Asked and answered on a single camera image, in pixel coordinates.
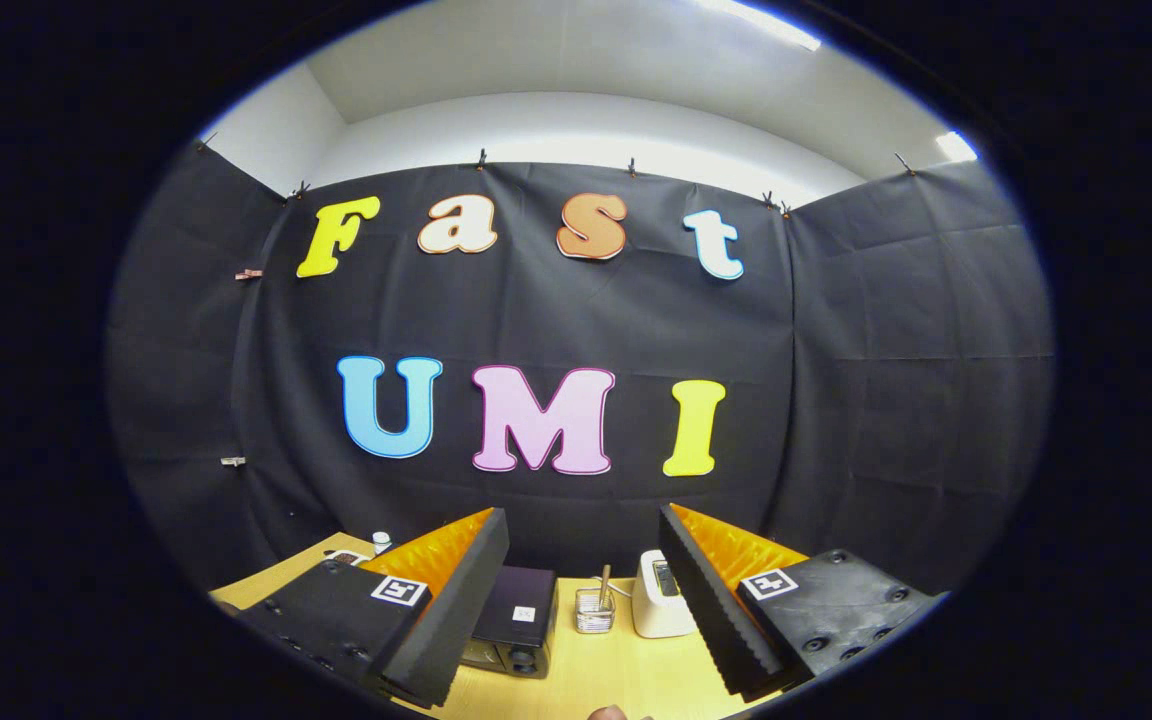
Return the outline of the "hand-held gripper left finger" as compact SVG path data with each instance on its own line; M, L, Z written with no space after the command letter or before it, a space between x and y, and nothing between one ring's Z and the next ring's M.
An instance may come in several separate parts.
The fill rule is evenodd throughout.
M508 547L505 509L475 511L366 562L323 555L236 620L338 682L444 705Z

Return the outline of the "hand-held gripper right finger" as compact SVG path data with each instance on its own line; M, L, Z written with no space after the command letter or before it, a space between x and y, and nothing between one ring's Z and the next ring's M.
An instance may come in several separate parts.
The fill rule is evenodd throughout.
M850 550L808 558L679 503L660 506L659 546L723 687L745 700L828 675L942 602Z

